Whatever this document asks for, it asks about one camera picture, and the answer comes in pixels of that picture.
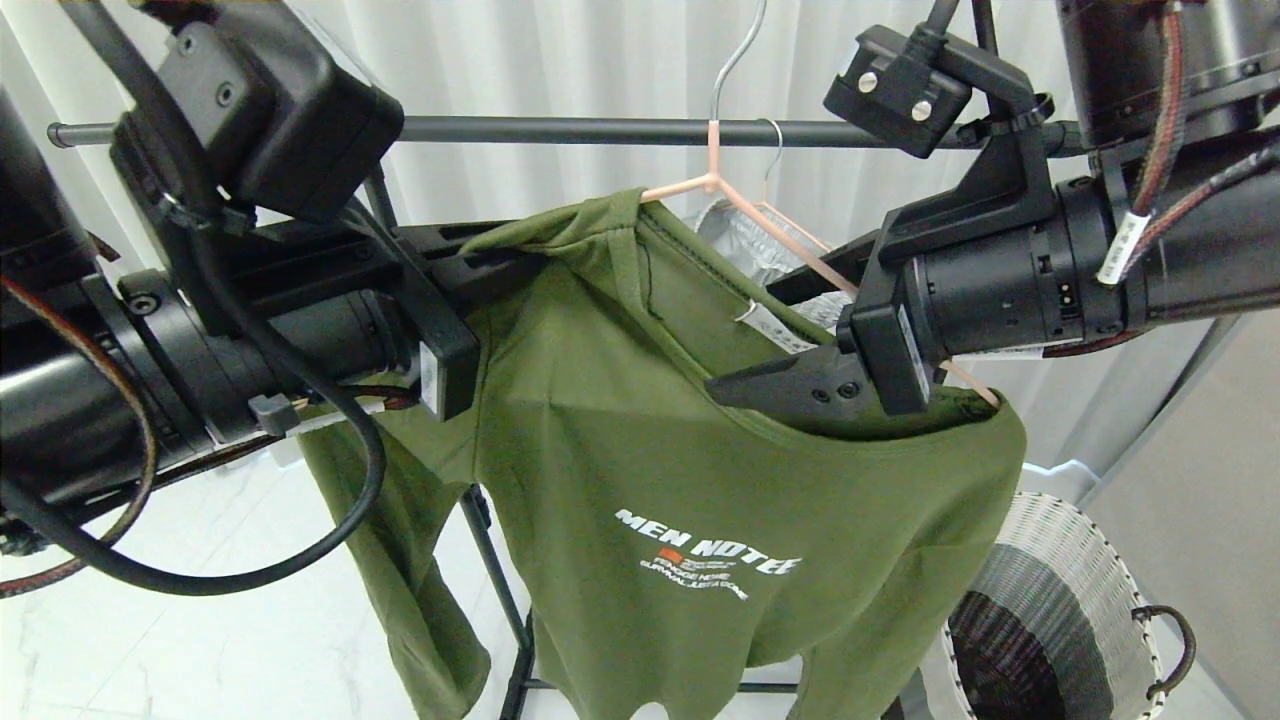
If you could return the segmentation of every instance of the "robotic arm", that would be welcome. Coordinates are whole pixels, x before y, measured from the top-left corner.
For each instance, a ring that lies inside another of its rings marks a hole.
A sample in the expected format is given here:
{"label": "robotic arm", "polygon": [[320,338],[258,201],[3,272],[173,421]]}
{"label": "robotic arm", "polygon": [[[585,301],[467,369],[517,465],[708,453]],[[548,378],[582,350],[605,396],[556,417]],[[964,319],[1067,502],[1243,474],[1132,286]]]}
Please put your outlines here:
{"label": "robotic arm", "polygon": [[[1181,9],[1187,91],[1174,115],[1161,91],[1165,4],[1061,3],[1094,150],[1093,174],[1056,188],[1039,137],[1052,100],[995,55],[989,32],[979,33],[986,47],[946,35],[955,5],[940,0],[910,37],[868,29],[826,105],[927,156],[980,90],[991,115],[961,128],[982,147],[972,170],[954,191],[890,213],[882,228],[826,258],[861,284],[836,343],[714,378],[718,401],[847,418],[870,402],[861,388],[874,387],[886,411],[914,413],[928,402],[937,365],[956,354],[1091,351],[1162,323],[1280,306],[1280,133],[1256,129],[1280,101],[1280,0]],[[385,407],[420,401],[439,420],[466,410],[479,345],[461,318],[541,260],[457,254],[498,223],[392,231],[352,202],[403,114],[283,3],[141,3],[174,35],[157,72],[100,6],[64,6],[138,102],[115,126],[111,159],[165,270],[125,277],[113,292],[31,140],[4,133],[13,147],[4,152],[0,258],[13,291],[3,304],[3,550],[52,541],[165,592],[259,587],[340,543],[376,495],[380,442],[353,396],[379,395]],[[1165,149],[1167,182],[1153,202],[1165,210],[1148,225],[1160,228],[1158,251],[1103,284],[1094,275],[1170,122],[1183,149]],[[5,127],[20,126],[6,118]],[[256,227],[255,206],[296,219]],[[797,272],[769,290],[799,302],[829,290],[824,283]],[[100,363],[73,350],[40,309],[69,320],[122,370],[154,441]],[[410,391],[342,384],[385,372]],[[370,468],[367,502],[300,556],[256,574],[182,578],[131,566],[78,529],[145,496],[148,447],[164,469],[159,484],[177,482],[306,429],[298,407],[307,402],[356,424]]]}

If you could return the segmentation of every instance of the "white curtain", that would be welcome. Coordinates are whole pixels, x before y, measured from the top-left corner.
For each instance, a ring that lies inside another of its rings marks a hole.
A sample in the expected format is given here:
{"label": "white curtain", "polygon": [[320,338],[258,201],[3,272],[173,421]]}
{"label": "white curtain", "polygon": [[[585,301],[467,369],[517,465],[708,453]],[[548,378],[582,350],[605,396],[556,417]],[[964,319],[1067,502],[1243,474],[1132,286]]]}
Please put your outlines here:
{"label": "white curtain", "polygon": [[[408,114],[704,118],[712,82],[755,12],[751,0],[294,0],[319,20]],[[1002,56],[1052,92],[1057,118],[1074,118],[1055,4],[996,4]],[[56,4],[4,0],[13,28],[4,82],[28,127],[106,122],[127,96],[76,36]],[[115,15],[148,60],[164,55],[164,29],[124,3]],[[774,0],[755,44],[728,78],[726,119],[833,119],[822,97],[846,67],[855,37],[881,23],[906,31],[925,0]],[[968,4],[952,23],[973,37]],[[980,115],[975,99],[964,118]],[[114,178],[105,147],[46,156],[86,224],[124,246],[122,269],[155,264],[142,225]],[[769,149],[728,149],[726,177],[760,192]],[[892,150],[787,150],[771,200],[818,236],[842,242],[878,227],[897,205],[948,188],[973,154],[916,160]],[[525,217],[632,186],[684,179],[704,169],[699,149],[398,143],[385,168],[403,223]],[[1057,179],[1087,172],[1083,159],[1051,163]],[[705,197],[672,200],[695,213]],[[1203,336],[1169,328],[1124,348],[1057,361],[970,365],[1005,391],[1030,432],[1028,461],[1080,459],[1102,474],[1142,430]]]}

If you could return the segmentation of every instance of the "green shirt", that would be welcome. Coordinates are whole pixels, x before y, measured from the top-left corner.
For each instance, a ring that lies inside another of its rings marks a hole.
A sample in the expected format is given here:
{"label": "green shirt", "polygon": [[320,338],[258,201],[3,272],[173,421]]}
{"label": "green shirt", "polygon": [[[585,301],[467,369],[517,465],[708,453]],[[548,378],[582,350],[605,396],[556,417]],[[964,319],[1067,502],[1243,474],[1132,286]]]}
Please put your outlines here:
{"label": "green shirt", "polygon": [[[744,667],[804,656],[794,720],[892,702],[996,538],[1025,437],[1007,404],[938,388],[929,411],[804,427],[713,402],[703,380],[782,356],[737,322],[753,286],[660,204],[621,192],[511,223],[468,250],[553,261],[476,311],[475,405],[378,418],[392,468],[351,541],[422,717],[460,717],[486,659],[434,571],[468,483],[490,492],[532,596],[538,657],[589,720],[660,702],[707,720]],[[332,510],[362,480],[346,427],[303,438]]]}

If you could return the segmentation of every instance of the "clothes hanger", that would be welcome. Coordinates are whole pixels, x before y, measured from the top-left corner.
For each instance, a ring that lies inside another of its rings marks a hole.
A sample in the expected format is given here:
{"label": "clothes hanger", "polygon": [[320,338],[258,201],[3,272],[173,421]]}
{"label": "clothes hanger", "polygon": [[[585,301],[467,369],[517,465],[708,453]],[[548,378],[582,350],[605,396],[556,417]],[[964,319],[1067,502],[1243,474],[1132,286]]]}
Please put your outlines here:
{"label": "clothes hanger", "polygon": [[820,258],[810,252],[806,247],[796,242],[791,236],[769,220],[759,208],[753,205],[748,199],[742,197],[732,184],[728,183],[719,173],[719,96],[721,88],[724,86],[724,79],[728,78],[728,73],[733,69],[733,65],[742,59],[746,54],[748,47],[755,41],[755,36],[760,32],[760,26],[764,24],[764,9],[768,5],[768,0],[759,0],[755,9],[755,19],[751,20],[751,28],[746,32],[746,37],[739,44],[733,54],[730,55],[724,67],[721,68],[719,74],[716,76],[716,85],[712,88],[712,108],[710,117],[707,120],[707,173],[698,176],[696,178],[690,178],[684,182],[677,182],[673,184],[667,184],[663,187],[655,187],[646,190],[641,196],[641,202],[653,202],[655,200],[664,200],[667,197],[675,197],[677,195],[684,195],[686,192],[692,192],[698,188],[703,188],[707,192],[717,192],[724,196],[735,208],[742,211],[744,215],[751,219],[755,224],[760,225],[771,237],[781,242],[787,250],[795,252],[797,258],[804,260],[805,265],[813,268],[815,273],[827,279],[836,288],[845,291],[850,299],[858,296],[858,287],[854,286],[845,275],[836,272],[835,268],[824,263]]}
{"label": "clothes hanger", "polygon": [[828,246],[826,242],[823,242],[823,241],[818,240],[817,237],[814,237],[814,234],[812,232],[809,232],[809,231],[804,229],[803,227],[800,227],[800,223],[792,220],[791,218],[788,218],[786,215],[786,213],[783,213],[782,210],[778,210],[772,204],[769,204],[769,176],[773,173],[773,169],[778,167],[778,160],[782,159],[782,147],[783,147],[782,126],[780,126],[777,123],[777,120],[771,120],[769,118],[760,118],[760,119],[764,120],[764,122],[767,122],[767,123],[769,123],[771,126],[773,126],[773,132],[778,133],[778,150],[777,150],[777,152],[773,154],[773,161],[769,163],[769,168],[767,170],[764,170],[764,184],[760,186],[760,197],[762,197],[762,200],[759,202],[756,202],[755,206],[760,208],[763,210],[768,210],[768,211],[773,213],[774,215],[777,215],[778,218],[781,218],[783,223],[787,223],[788,225],[791,225],[792,228],[795,228],[796,232],[799,232],[800,234],[805,236],[805,238],[808,238],[809,242],[814,243],[815,247],[818,247],[819,250],[822,250],[823,254],[831,252],[831,246]]}

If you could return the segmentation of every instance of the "striped woven basket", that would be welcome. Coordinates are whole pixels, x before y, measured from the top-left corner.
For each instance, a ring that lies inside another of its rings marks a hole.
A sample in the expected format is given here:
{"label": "striped woven basket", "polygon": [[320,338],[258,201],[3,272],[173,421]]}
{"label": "striped woven basket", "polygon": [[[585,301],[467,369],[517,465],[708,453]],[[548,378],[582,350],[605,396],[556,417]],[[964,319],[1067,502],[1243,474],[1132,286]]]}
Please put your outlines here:
{"label": "striped woven basket", "polygon": [[[1185,652],[1167,679],[1151,634]],[[1147,720],[1196,659],[1075,506],[1018,493],[987,564],[884,720]]]}

